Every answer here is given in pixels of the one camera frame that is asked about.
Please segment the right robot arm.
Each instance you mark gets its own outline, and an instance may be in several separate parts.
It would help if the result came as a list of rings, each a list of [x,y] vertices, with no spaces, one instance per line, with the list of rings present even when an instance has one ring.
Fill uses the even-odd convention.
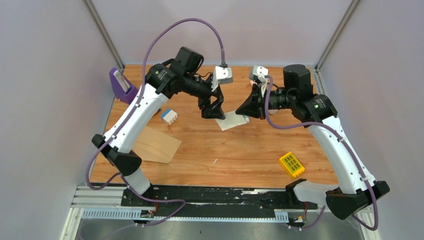
[[[249,73],[254,81],[251,93],[236,110],[261,120],[270,119],[270,110],[291,110],[298,125],[306,128],[317,140],[329,160],[338,183],[314,183],[299,179],[286,186],[286,204],[298,209],[305,202],[327,207],[337,218],[354,217],[372,206],[390,191],[385,181],[376,180],[362,163],[350,144],[331,100],[314,92],[311,72],[302,64],[283,68],[283,87],[273,87],[267,68],[254,65]]]

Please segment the beige letter paper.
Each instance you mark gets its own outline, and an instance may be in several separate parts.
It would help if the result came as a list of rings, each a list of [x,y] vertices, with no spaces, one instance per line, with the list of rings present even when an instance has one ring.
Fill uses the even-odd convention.
[[[248,124],[245,121],[245,116],[242,114],[236,114],[236,111],[226,112],[225,119],[215,119],[216,123],[222,131],[232,129],[241,125]]]

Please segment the brown paper envelope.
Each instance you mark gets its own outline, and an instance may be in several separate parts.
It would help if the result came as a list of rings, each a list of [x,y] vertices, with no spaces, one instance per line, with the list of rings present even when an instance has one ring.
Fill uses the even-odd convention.
[[[146,126],[132,148],[143,161],[169,164],[182,141]]]

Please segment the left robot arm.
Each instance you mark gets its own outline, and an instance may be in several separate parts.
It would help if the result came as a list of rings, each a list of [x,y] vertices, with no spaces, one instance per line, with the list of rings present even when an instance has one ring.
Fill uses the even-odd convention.
[[[220,83],[232,80],[232,70],[223,63],[203,80],[197,75],[203,61],[200,53],[181,47],[176,57],[153,65],[117,123],[103,135],[95,134],[91,140],[97,152],[103,154],[135,192],[133,198],[142,207],[152,203],[153,193],[149,190],[151,183],[141,170],[142,159],[133,151],[133,146],[154,114],[173,95],[183,92],[198,99],[202,118],[223,120],[226,117]]]

